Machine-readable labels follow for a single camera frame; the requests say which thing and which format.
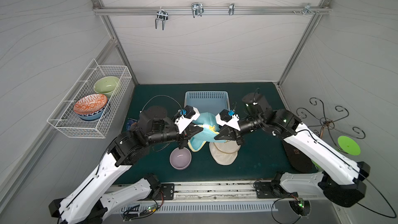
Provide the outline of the teal mesh laundry bag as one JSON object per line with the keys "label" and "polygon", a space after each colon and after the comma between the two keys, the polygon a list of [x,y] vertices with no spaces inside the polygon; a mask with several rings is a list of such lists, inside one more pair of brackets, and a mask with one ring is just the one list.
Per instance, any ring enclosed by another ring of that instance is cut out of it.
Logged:
{"label": "teal mesh laundry bag", "polygon": [[192,122],[195,127],[201,127],[203,130],[194,135],[188,141],[188,146],[192,152],[199,151],[206,142],[225,143],[226,140],[216,140],[215,137],[219,134],[219,125],[216,122],[216,116],[212,113],[200,113],[197,120]]}

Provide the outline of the cream mesh laundry bag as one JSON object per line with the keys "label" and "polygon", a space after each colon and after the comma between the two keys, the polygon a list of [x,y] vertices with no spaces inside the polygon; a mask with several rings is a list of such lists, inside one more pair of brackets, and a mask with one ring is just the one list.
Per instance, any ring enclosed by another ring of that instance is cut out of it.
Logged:
{"label": "cream mesh laundry bag", "polygon": [[226,141],[224,143],[209,143],[209,150],[213,159],[222,166],[231,165],[238,156],[241,146],[236,141]]}

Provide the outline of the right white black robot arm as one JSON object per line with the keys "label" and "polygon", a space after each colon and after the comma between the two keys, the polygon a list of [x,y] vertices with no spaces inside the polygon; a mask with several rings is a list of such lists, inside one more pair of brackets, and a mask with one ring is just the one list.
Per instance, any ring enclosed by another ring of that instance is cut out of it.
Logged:
{"label": "right white black robot arm", "polygon": [[273,110],[262,94],[249,93],[242,101],[248,117],[240,119],[233,110],[222,110],[216,116],[221,127],[216,140],[241,145],[245,134],[261,129],[297,148],[323,169],[312,174],[277,174],[271,182],[275,191],[321,195],[342,207],[352,207],[365,197],[364,180],[370,173],[367,163],[355,162],[337,152],[290,111]]}

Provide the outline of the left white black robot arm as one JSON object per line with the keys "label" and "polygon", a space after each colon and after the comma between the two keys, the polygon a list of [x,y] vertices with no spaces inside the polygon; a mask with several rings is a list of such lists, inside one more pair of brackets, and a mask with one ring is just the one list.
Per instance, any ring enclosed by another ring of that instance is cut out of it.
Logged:
{"label": "left white black robot arm", "polygon": [[184,148],[191,137],[203,130],[193,124],[199,116],[199,110],[191,106],[180,110],[173,119],[168,118],[167,110],[160,106],[141,111],[138,122],[113,139],[84,182],[66,198],[49,204],[51,216],[60,224],[101,224],[133,201],[156,197],[161,183],[153,174],[119,191],[109,194],[106,191],[140,158],[149,154],[151,146],[178,142],[179,148]]}

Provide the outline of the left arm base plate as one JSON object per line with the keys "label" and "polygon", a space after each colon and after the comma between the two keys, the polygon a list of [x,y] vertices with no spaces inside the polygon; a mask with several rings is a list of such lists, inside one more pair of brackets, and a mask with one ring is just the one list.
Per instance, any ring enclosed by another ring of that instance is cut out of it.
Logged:
{"label": "left arm base plate", "polygon": [[153,193],[152,198],[156,201],[171,201],[174,199],[175,184],[161,183],[158,190]]}

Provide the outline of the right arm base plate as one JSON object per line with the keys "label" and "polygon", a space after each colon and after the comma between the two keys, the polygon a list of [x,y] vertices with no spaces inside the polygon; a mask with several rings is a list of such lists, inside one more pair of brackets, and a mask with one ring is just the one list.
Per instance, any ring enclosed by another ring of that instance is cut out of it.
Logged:
{"label": "right arm base plate", "polygon": [[272,182],[265,182],[256,180],[253,183],[256,197],[258,199],[284,199],[284,198],[297,198],[299,195],[297,192],[288,193],[281,186]]}

